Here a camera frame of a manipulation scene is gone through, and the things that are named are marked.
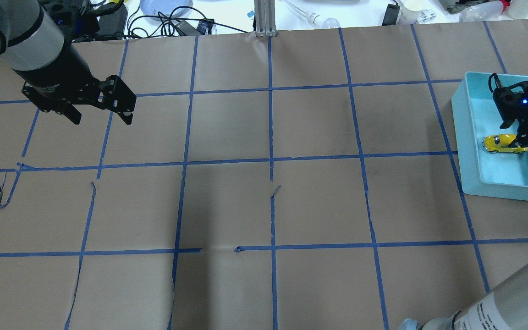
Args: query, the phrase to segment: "table surface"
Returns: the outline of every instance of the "table surface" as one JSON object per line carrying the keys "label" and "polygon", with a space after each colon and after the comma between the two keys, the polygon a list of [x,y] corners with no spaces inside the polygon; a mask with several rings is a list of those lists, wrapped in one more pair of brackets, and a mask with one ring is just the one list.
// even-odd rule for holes
{"label": "table surface", "polygon": [[[384,12],[392,0],[291,0],[304,11],[313,11],[326,17],[333,17],[340,22],[342,28],[375,27],[382,24]],[[139,0],[126,3],[129,15],[138,8]],[[431,9],[436,17],[430,23],[457,23],[459,14],[451,15],[443,8],[438,0],[425,0],[425,9]],[[203,12],[208,18],[214,18],[232,27],[252,31],[253,21],[247,14],[254,9],[253,0],[194,0],[193,6]],[[305,19],[295,14],[283,0],[276,0],[276,28],[277,30],[305,30],[314,29]],[[189,18],[202,18],[196,12],[187,15]],[[492,21],[511,20],[506,14],[492,19]],[[158,26],[156,21],[144,18],[136,21],[134,27],[143,27],[149,32]],[[237,33],[232,29],[217,27],[217,34]]]}
{"label": "table surface", "polygon": [[528,20],[75,48],[133,123],[40,113],[0,61],[0,329],[393,330],[528,263],[528,202],[462,192],[450,103],[528,75]]}

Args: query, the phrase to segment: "white table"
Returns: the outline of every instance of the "white table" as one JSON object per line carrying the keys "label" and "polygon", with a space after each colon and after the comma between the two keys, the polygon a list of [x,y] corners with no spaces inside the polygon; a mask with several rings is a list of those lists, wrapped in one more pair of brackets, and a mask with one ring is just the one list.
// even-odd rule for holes
{"label": "white table", "polygon": [[[305,11],[313,11],[325,17],[333,17],[340,22],[342,28],[375,27],[382,24],[386,6],[392,0],[291,0],[293,4]],[[128,16],[138,8],[140,0],[129,0],[126,3]],[[276,28],[277,30],[314,29],[307,21],[298,16],[283,0],[276,0]],[[252,31],[253,21],[248,12],[253,11],[253,0],[193,0],[193,7],[203,12],[207,18],[213,18],[218,23]],[[425,0],[425,9],[433,10],[437,16],[430,23],[455,23],[459,21],[459,14],[450,15],[438,0]],[[141,10],[134,17],[142,15]],[[188,18],[202,18],[196,12],[187,14]],[[507,15],[494,21],[510,19]],[[159,25],[158,21],[143,18],[136,21],[134,27],[142,27],[152,32]],[[217,27],[216,34],[237,33],[232,29]]]}

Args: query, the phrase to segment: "blue tape grid line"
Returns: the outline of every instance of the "blue tape grid line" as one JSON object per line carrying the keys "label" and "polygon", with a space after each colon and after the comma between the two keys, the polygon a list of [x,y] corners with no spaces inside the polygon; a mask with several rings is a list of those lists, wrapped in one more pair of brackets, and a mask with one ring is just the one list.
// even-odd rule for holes
{"label": "blue tape grid line", "polygon": [[[185,136],[185,153],[182,161],[182,179],[181,192],[178,199],[178,216],[176,217],[176,236],[174,239],[174,255],[172,258],[172,292],[176,290],[176,270],[178,268],[178,249],[181,244],[181,227],[182,227],[182,208],[184,206],[185,183],[187,181],[187,165],[189,155],[189,141],[191,140],[191,119],[193,118],[193,95],[195,90],[195,71],[197,69],[197,48],[199,46],[199,37],[195,36],[195,48],[192,55],[191,71],[191,88],[189,92],[189,110],[187,113],[187,133]],[[168,330],[172,329],[172,309],[170,310],[170,320],[168,321]]]}
{"label": "blue tape grid line", "polygon": [[79,255],[134,255],[134,254],[170,254],[178,253],[199,253],[200,248],[159,248],[159,249],[120,249],[106,251],[50,251],[50,252],[2,252],[0,258],[21,258],[21,257],[75,257]]}
{"label": "blue tape grid line", "polygon": [[71,324],[71,316],[73,315],[73,309],[75,308],[75,302],[77,300],[77,291],[79,290],[80,271],[83,267],[83,252],[84,252],[85,247],[87,246],[88,229],[91,226],[91,217],[93,215],[93,208],[95,205],[95,196],[97,196],[97,188],[95,187],[95,184],[92,181],[91,181],[91,186],[93,188],[93,192],[91,194],[91,204],[88,207],[87,221],[85,223],[84,232],[82,234],[81,249],[79,253],[79,270],[77,271],[77,281],[75,284],[75,291],[73,292],[73,302],[71,304],[71,309],[69,311],[69,315],[66,318],[66,322],[65,322],[65,330],[68,330]]}
{"label": "blue tape grid line", "polygon": [[[274,181],[273,113],[272,113],[272,37],[268,37],[268,130],[270,143],[270,181]],[[281,187],[270,196],[270,275],[272,276],[272,329],[278,330],[278,290],[276,286],[276,224],[274,199]]]}
{"label": "blue tape grid line", "polygon": [[507,74],[505,63],[503,62],[501,58],[501,53],[498,51],[498,48],[496,47],[496,42],[494,42],[494,37],[492,36],[492,33],[490,32],[490,28],[488,27],[487,22],[482,22],[484,24],[484,28],[486,29],[486,33],[488,33],[488,38],[490,39],[490,43],[492,44],[492,48],[494,49],[494,52],[496,54],[496,58],[498,59],[498,63],[500,63],[500,68],[502,69],[502,73]]}
{"label": "blue tape grid line", "polygon": [[[376,154],[341,154],[341,155],[324,155],[324,156],[300,156],[300,157],[274,157],[274,161],[298,161],[298,160],[323,160],[323,159],[354,159],[354,158],[373,158],[373,157],[415,157],[415,156],[437,156],[446,154],[457,154],[457,151],[450,152],[409,152],[409,153],[376,153]],[[216,159],[216,160],[193,160],[187,161],[187,165],[212,165],[212,164],[232,164],[232,163],[268,163],[270,158],[249,158],[249,159]],[[107,164],[103,169],[117,169],[121,167],[157,167],[157,166],[181,166],[184,161],[172,161],[170,163],[132,163],[132,164]],[[32,167],[22,164],[22,171],[87,171],[97,170],[98,165],[75,166],[75,167]],[[1,172],[13,172],[16,169],[0,169]]]}
{"label": "blue tape grid line", "polygon": [[[411,32],[413,35],[413,39],[415,39],[415,44],[417,46],[417,51],[419,52],[419,58],[421,59],[421,65],[423,66],[423,71],[425,72],[425,77],[427,78],[427,85],[429,86],[429,92],[431,93],[431,99],[433,101],[433,105],[435,108],[435,112],[437,114],[437,119],[440,123],[441,133],[444,136],[445,141],[445,147],[448,152],[451,151],[451,147],[449,145],[449,139],[446,133],[446,126],[444,125],[443,119],[441,117],[441,112],[439,109],[439,106],[437,104],[437,100],[435,98],[435,93],[433,91],[433,85],[431,84],[431,79],[429,77],[429,71],[427,70],[427,65],[425,64],[425,58],[423,57],[423,52],[421,51],[421,45],[419,43],[419,39],[417,38],[417,32],[415,31],[415,27],[411,25]],[[476,233],[474,232],[474,228],[472,225],[472,219],[470,217],[470,213],[468,210],[468,205],[466,203],[466,198],[463,194],[462,190],[462,184],[461,180],[459,178],[459,174],[457,172],[457,168],[455,165],[455,160],[453,159],[453,156],[449,155],[449,161],[451,163],[451,167],[453,169],[453,176],[455,177],[456,185],[457,185],[457,191],[459,192],[460,199],[462,201],[462,207],[463,212],[466,217],[467,227],[470,231],[470,236],[472,238],[472,243],[474,246],[474,253],[476,254],[476,260],[478,261],[478,267],[480,269],[480,276],[482,276],[482,284],[484,285],[484,289],[486,292],[490,291],[490,287],[488,286],[488,278],[486,277],[486,270],[484,269],[484,263],[482,262],[482,257],[480,255],[480,248],[478,247],[478,241],[476,240]]]}
{"label": "blue tape grid line", "polygon": [[272,257],[271,271],[272,271],[272,328],[278,330],[278,290],[276,289],[276,224],[275,224],[275,206],[274,198],[276,193],[281,188],[278,186],[270,196],[270,255]]}
{"label": "blue tape grid line", "polygon": [[[123,73],[123,67],[126,64],[127,47],[130,44],[129,40],[123,47],[123,55],[121,56],[121,63],[119,67],[119,77]],[[105,137],[103,138],[103,147],[101,148],[101,157],[99,157],[99,168],[97,169],[97,180],[101,178],[101,170],[103,169],[103,158],[105,157],[105,149],[107,149],[107,140],[109,140],[109,131],[111,130],[111,121],[113,120],[113,112],[109,113],[109,119],[107,119],[107,128],[105,129]]]}
{"label": "blue tape grid line", "polygon": [[[528,243],[528,238],[495,238],[490,240],[477,240],[478,244],[515,244]],[[327,248],[374,248],[374,247],[437,247],[437,246],[471,246],[472,240],[459,241],[426,241],[426,242],[377,242],[377,243],[334,243],[334,244],[289,244],[275,246],[279,249],[327,249]],[[269,251],[271,246],[238,246],[235,252],[243,251]]]}
{"label": "blue tape grid line", "polygon": [[[431,83],[459,83],[461,79],[441,79],[431,81]],[[353,87],[364,87],[364,86],[390,86],[397,84],[422,84],[427,81],[404,81],[404,82],[371,82],[371,83],[352,83]],[[267,90],[300,90],[300,89],[319,89],[319,88],[346,88],[349,84],[319,84],[309,86],[283,86],[283,87],[272,87],[267,88],[240,88],[240,89],[216,89],[216,90],[196,90],[194,94],[225,94],[225,93],[246,93],[246,92],[264,92]],[[173,96],[173,95],[189,95],[189,92],[166,92],[166,93],[141,93],[136,94],[138,98],[148,98],[151,96]],[[15,103],[29,103],[29,100],[13,100],[13,101],[0,101],[1,104],[15,104]]]}
{"label": "blue tape grid line", "polygon": [[[19,181],[19,177],[22,174],[23,164],[22,163],[18,163],[17,165],[19,166],[19,169],[6,171],[5,174],[4,174],[4,181],[2,182],[2,184],[0,186],[0,209],[6,208],[6,206],[11,202],[11,199],[13,197],[13,193],[15,192],[15,188],[17,186],[17,182]],[[9,190],[9,196],[8,196],[7,200],[5,201],[5,203],[2,204],[1,203],[1,199],[3,197],[3,195],[2,195],[3,194],[3,188],[4,188],[4,185],[6,184],[6,177],[7,177],[7,174],[9,172],[15,172],[15,179],[13,180],[13,186],[11,186],[11,190]]]}
{"label": "blue tape grid line", "polygon": [[343,38],[343,32],[341,31],[341,27],[338,29],[339,31],[339,38],[341,42],[341,50],[343,52],[343,59],[346,66],[346,74],[347,74],[347,83],[348,88],[350,91],[350,103],[352,104],[352,117],[354,120],[354,130],[356,132],[356,142],[358,144],[358,152],[360,154],[360,166],[361,166],[361,174],[362,174],[362,181],[364,182],[364,198],[365,198],[365,204],[366,204],[366,211],[368,212],[368,225],[370,229],[370,236],[372,239],[372,247],[374,252],[374,265],[376,267],[376,279],[379,289],[379,296],[380,296],[380,308],[382,310],[382,318],[384,322],[384,329],[389,330],[388,327],[388,315],[386,311],[386,300],[384,298],[384,286],[382,281],[382,271],[380,268],[380,257],[378,252],[378,245],[376,242],[376,233],[374,232],[374,226],[372,224],[372,215],[370,213],[370,206],[369,206],[369,199],[368,199],[368,180],[366,178],[366,169],[365,169],[365,161],[364,161],[364,150],[362,148],[362,143],[360,140],[360,129],[358,127],[358,113],[356,112],[356,100],[354,98],[354,88],[352,85],[352,74],[350,72],[350,63],[347,59],[347,51],[346,51],[346,42]]}
{"label": "blue tape grid line", "polygon": [[40,109],[36,109],[34,120],[32,121],[32,126],[30,127],[30,132],[27,134],[26,144],[24,144],[23,146],[22,158],[26,157],[26,153],[28,152],[28,146],[30,144],[30,141],[32,140],[32,133],[34,132],[34,128],[36,127],[36,122],[38,121],[39,113],[40,113]]}
{"label": "blue tape grid line", "polygon": [[270,144],[270,181],[274,181],[274,148],[272,126],[272,38],[268,37],[268,143]]}

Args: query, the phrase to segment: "yellow toy car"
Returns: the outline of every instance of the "yellow toy car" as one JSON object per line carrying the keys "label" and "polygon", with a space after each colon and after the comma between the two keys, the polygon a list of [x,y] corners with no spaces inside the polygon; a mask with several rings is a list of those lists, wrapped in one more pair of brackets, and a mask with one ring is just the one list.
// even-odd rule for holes
{"label": "yellow toy car", "polygon": [[509,148],[509,144],[515,140],[515,134],[498,134],[486,136],[482,141],[484,149],[490,153],[524,153],[528,148]]}

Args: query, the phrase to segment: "teal plastic bin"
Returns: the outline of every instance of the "teal plastic bin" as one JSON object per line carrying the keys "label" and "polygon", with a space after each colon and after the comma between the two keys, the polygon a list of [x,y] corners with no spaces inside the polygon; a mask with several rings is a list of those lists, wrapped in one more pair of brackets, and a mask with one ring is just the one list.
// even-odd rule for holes
{"label": "teal plastic bin", "polygon": [[[468,72],[452,98],[453,120],[463,192],[471,195],[528,201],[528,152],[490,154],[484,137],[516,134],[517,123],[501,130],[501,116],[488,90],[490,73]],[[499,75],[504,86],[528,76]]]}

